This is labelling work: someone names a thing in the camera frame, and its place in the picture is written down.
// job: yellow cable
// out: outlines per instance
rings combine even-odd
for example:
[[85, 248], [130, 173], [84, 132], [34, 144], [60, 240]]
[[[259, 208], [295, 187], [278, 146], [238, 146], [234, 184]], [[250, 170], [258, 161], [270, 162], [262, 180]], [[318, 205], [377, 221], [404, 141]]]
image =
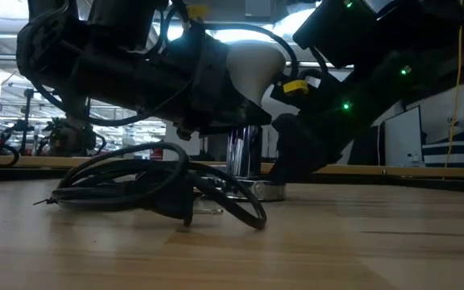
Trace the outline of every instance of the yellow cable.
[[445, 168], [449, 166], [450, 154], [452, 152], [452, 142], [454, 141], [454, 125], [458, 117], [458, 99], [459, 99], [459, 87], [461, 83], [461, 69], [463, 66], [463, 25], [459, 27], [458, 37], [458, 79], [456, 80], [456, 96], [454, 97], [454, 116], [452, 118], [452, 124], [450, 125], [449, 133], [449, 151], [447, 152], [447, 160], [445, 161]]

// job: whiteboard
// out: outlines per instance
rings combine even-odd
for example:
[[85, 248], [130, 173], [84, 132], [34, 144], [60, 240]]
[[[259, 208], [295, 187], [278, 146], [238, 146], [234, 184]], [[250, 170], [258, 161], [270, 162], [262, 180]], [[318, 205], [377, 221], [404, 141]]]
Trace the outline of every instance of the whiteboard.
[[421, 111], [417, 106], [384, 121], [386, 165], [396, 167], [416, 166], [408, 154], [416, 155], [422, 164]]

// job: yellow label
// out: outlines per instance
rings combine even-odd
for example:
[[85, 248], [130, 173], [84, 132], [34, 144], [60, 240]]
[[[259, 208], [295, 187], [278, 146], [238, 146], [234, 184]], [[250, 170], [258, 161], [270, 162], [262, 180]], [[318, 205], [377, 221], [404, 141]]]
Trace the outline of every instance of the yellow label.
[[187, 7], [187, 10], [189, 12], [190, 19], [204, 19], [209, 14], [209, 8], [207, 7], [207, 5], [203, 4], [189, 5]]
[[304, 91], [304, 93], [309, 92], [309, 87], [307, 86], [307, 82], [305, 80], [294, 80], [290, 81], [287, 84], [284, 85], [284, 92], [285, 93], [291, 93], [294, 92], [298, 89], [301, 89]]

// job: wooden tabletop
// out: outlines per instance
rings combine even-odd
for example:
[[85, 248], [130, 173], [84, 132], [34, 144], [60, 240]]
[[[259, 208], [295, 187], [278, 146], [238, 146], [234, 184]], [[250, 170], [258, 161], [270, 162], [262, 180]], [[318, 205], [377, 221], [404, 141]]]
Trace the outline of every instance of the wooden tabletop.
[[56, 182], [0, 183], [0, 289], [464, 289], [464, 193], [291, 185], [258, 232], [31, 205]]

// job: cable bundle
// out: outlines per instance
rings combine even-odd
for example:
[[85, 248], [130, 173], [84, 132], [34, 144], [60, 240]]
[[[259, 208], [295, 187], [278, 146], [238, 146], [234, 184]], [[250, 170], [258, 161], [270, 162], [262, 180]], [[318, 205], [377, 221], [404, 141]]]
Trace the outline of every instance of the cable bundle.
[[[174, 151], [179, 159], [174, 162], [123, 159], [102, 163], [109, 158], [151, 149]], [[216, 176], [234, 186], [252, 204], [257, 217], [201, 178], [199, 173]], [[135, 178], [132, 181], [116, 180], [129, 175], [135, 175]], [[72, 169], [52, 196], [41, 202], [84, 211], [147, 209], [170, 218], [183, 219], [188, 226], [192, 221], [193, 202], [198, 197], [193, 192], [194, 188], [247, 225], [257, 230], [265, 227], [266, 212], [248, 188], [224, 172], [190, 162], [187, 153], [173, 143], [141, 144], [94, 157]]]

